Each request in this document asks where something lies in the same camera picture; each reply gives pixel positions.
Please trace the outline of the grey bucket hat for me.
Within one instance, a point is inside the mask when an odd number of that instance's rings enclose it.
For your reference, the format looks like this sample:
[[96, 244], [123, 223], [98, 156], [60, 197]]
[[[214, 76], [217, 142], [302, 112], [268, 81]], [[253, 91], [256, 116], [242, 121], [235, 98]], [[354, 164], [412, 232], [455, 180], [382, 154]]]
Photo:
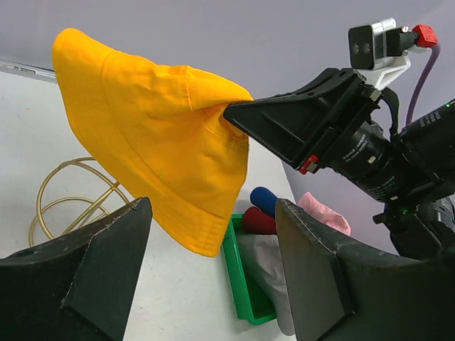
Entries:
[[278, 237], [275, 234], [239, 234], [237, 244], [246, 272], [271, 300], [283, 334], [295, 334]]

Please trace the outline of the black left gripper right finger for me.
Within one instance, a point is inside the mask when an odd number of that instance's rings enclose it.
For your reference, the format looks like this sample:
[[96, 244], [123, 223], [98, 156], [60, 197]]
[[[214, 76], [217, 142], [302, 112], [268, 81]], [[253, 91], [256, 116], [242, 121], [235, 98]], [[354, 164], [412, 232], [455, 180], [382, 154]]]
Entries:
[[277, 236], [298, 340], [453, 340], [454, 250], [416, 260], [278, 200]]

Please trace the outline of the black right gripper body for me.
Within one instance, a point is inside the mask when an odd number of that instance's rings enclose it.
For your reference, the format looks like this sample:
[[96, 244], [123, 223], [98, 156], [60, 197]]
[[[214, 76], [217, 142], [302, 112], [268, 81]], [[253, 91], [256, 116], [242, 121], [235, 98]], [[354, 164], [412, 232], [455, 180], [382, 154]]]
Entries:
[[321, 125], [309, 141], [299, 172], [330, 168], [378, 202], [404, 195], [405, 159], [371, 118], [381, 99], [381, 91], [364, 88], [337, 107], [335, 121]]

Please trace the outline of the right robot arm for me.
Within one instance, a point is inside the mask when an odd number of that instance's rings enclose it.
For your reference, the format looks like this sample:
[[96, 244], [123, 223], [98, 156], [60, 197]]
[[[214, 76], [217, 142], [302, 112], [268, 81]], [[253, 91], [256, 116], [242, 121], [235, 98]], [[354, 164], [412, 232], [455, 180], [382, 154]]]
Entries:
[[373, 219], [399, 255], [429, 259], [454, 245], [454, 106], [384, 131], [371, 117], [381, 102], [397, 120], [395, 92], [330, 67], [293, 92], [232, 103], [223, 116], [294, 170], [330, 168], [383, 203]]

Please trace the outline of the dark red beanie hat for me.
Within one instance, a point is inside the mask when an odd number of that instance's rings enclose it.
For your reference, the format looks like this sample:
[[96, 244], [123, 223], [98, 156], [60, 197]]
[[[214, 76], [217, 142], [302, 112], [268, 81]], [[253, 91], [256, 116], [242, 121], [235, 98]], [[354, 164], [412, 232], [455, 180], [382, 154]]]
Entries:
[[249, 207], [242, 216], [242, 229], [250, 234], [276, 234], [276, 222], [257, 207]]

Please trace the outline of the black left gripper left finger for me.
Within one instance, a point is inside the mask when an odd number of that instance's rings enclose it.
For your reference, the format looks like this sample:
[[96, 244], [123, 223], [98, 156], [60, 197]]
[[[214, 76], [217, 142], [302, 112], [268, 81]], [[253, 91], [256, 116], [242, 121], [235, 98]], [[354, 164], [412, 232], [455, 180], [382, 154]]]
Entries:
[[122, 340], [153, 213], [141, 197], [1, 259], [2, 340]]

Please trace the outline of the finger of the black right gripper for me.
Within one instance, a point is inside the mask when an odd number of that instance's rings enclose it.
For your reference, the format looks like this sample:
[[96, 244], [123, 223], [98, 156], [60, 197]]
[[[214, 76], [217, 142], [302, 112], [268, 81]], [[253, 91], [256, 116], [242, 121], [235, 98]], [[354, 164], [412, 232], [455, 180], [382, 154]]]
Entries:
[[327, 131], [346, 124], [342, 116], [364, 84], [355, 70], [330, 67], [292, 92], [229, 104], [223, 118], [283, 162], [301, 167]]

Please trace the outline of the yellow bucket hat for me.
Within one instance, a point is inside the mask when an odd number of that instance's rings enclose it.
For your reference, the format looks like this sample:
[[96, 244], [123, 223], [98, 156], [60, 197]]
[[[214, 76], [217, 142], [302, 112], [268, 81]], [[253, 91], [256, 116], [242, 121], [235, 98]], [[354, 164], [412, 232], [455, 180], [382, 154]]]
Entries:
[[158, 65], [74, 28], [52, 47], [70, 128], [180, 245], [217, 256], [247, 175], [249, 141], [223, 116], [250, 93], [188, 65]]

